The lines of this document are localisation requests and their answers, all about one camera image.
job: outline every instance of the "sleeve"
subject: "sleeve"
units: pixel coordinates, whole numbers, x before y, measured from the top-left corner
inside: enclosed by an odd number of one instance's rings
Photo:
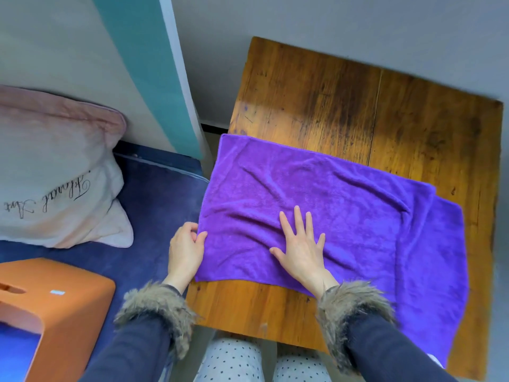
[[[395,327],[381,293],[368,282],[345,282],[319,301],[317,319],[337,368],[366,382],[455,382]]]
[[[157,382],[169,350],[179,359],[187,353],[195,314],[175,288],[149,283],[124,300],[118,333],[80,382]]]

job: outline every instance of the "wood grain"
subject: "wood grain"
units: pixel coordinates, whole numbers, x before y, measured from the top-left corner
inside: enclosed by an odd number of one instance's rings
[[[462,206],[470,294],[448,370],[476,380],[486,374],[501,122],[500,102],[383,71],[369,166]]]
[[[428,81],[253,38],[230,133],[429,182],[463,207],[470,297],[449,357],[486,373],[502,104]],[[245,281],[192,283],[202,325],[326,351],[312,298]]]

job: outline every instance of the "floor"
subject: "floor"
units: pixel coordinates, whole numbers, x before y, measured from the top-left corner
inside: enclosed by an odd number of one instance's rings
[[[213,134],[205,132],[205,139],[207,140],[214,159],[217,157],[217,150],[220,142],[220,134]],[[194,329],[191,346],[189,353],[182,361],[175,364],[169,378],[169,382],[192,382],[200,367],[201,360],[205,354],[208,343],[214,335],[214,330],[207,327],[196,326]],[[276,360],[276,343],[272,341],[264,341],[262,345],[262,358],[263,358],[263,371],[265,381],[272,380],[272,373],[275,367]],[[347,377],[341,375],[335,369],[332,358],[327,354],[320,354],[322,361],[327,366],[329,375],[333,382],[356,382],[363,381],[362,378]]]

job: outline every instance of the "orange stool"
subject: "orange stool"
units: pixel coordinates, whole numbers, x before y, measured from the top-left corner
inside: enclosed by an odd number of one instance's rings
[[[0,322],[41,334],[25,382],[81,377],[114,292],[111,279],[48,259],[0,264]]]

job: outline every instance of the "hand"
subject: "hand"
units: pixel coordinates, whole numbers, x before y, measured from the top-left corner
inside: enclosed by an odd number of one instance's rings
[[[198,236],[198,224],[183,224],[169,242],[168,276],[163,283],[175,287],[181,294],[191,282],[203,260],[207,232]]]
[[[320,299],[326,290],[339,284],[323,264],[325,233],[322,233],[318,243],[315,243],[311,213],[306,213],[304,229],[300,208],[296,206],[294,212],[296,235],[285,214],[279,212],[279,221],[286,237],[286,253],[276,247],[271,248],[270,252],[294,279]]]

